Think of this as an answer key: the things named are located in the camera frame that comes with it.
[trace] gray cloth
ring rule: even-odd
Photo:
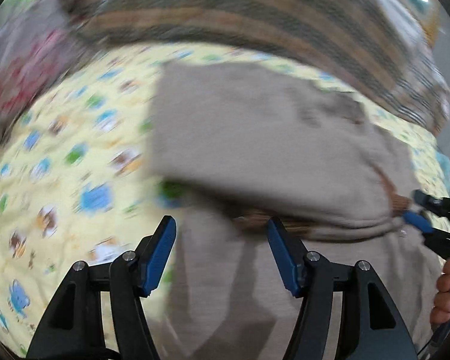
[[[406,145],[371,125],[358,103],[256,65],[170,64],[153,112],[152,168],[195,187],[177,241],[164,356],[277,359],[287,347],[300,301],[284,289],[264,232],[238,230],[224,198],[316,221],[303,235],[308,249],[337,263],[369,261],[414,342],[425,343],[440,264],[417,230],[392,220],[374,167],[401,195],[418,184]],[[339,315],[335,304],[326,359]]]

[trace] cartoon print fabric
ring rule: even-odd
[[[180,223],[183,186],[148,174],[149,100],[161,66],[255,62],[354,92],[312,67],[234,47],[135,44],[115,49],[41,96],[0,149],[0,340],[20,356],[60,281],[77,260],[113,261],[154,232],[163,215]],[[435,138],[358,93],[372,122],[411,146],[424,190],[446,196]],[[443,220],[435,227],[450,228]],[[173,264],[173,253],[169,266]],[[143,302],[149,321],[163,316],[171,271]],[[102,299],[107,345],[116,349],[109,300]]]

